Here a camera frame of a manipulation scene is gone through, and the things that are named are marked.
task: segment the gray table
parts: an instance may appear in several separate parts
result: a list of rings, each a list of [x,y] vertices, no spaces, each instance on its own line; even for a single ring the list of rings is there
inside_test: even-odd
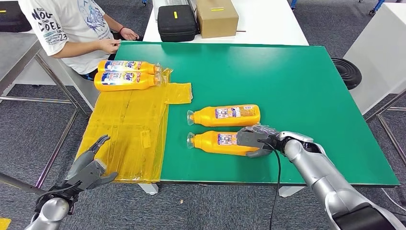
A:
[[[80,106],[78,101],[67,90],[58,76],[47,65],[47,63],[44,61],[44,58],[38,54],[38,51],[40,51],[41,49],[41,44],[34,34],[0,33],[0,51],[2,54],[7,54],[6,56],[0,56],[0,95],[13,83],[17,76],[24,70],[26,65],[34,58],[68,98],[68,100],[57,100],[0,96],[0,100],[72,104],[75,106],[75,111],[70,117],[68,125],[62,133],[62,136],[60,137],[58,143],[56,144],[55,149],[51,154],[48,163],[45,165],[44,170],[42,171],[35,186],[26,184],[20,180],[0,173],[0,181],[6,182],[18,188],[36,194],[42,194],[43,192],[45,192],[41,189],[41,186],[44,182],[44,179],[48,175],[48,172],[51,169],[51,166],[54,163],[55,158],[58,155],[78,113],[81,112],[84,116],[89,117],[89,115]]]

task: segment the black case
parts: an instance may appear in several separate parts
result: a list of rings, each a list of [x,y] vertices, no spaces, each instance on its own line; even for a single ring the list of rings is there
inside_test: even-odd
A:
[[[31,25],[17,1],[0,1],[0,32],[26,32]]]
[[[161,6],[158,31],[163,42],[186,42],[196,35],[196,20],[189,5]]]

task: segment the black rubber base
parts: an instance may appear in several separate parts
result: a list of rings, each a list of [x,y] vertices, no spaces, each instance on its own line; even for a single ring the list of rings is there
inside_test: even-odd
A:
[[[354,64],[342,58],[332,57],[331,60],[333,60],[347,89],[352,90],[361,83],[361,72]]]

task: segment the yellow plastic sheet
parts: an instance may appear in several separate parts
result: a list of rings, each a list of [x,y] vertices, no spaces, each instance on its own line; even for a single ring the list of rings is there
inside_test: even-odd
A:
[[[6,230],[11,223],[11,219],[0,218],[0,230]]]
[[[170,72],[163,72],[167,82]],[[115,182],[120,183],[157,182],[165,149],[168,104],[191,101],[190,83],[101,92],[76,157],[108,134],[111,139],[95,157],[107,165],[106,174],[118,172]]]

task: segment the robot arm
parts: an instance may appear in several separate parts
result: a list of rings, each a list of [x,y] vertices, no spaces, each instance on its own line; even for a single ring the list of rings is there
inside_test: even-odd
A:
[[[57,230],[67,215],[72,215],[79,193],[112,182],[117,172],[108,176],[106,165],[94,159],[99,148],[110,139],[108,135],[99,138],[86,152],[81,154],[72,164],[67,177],[62,183],[54,185],[42,194],[36,203],[35,214],[31,224],[25,230]]]
[[[312,138],[257,125],[240,130],[237,144],[260,148],[248,156],[261,156],[275,149],[287,157],[326,211],[332,230],[406,230],[391,212],[355,190]]]

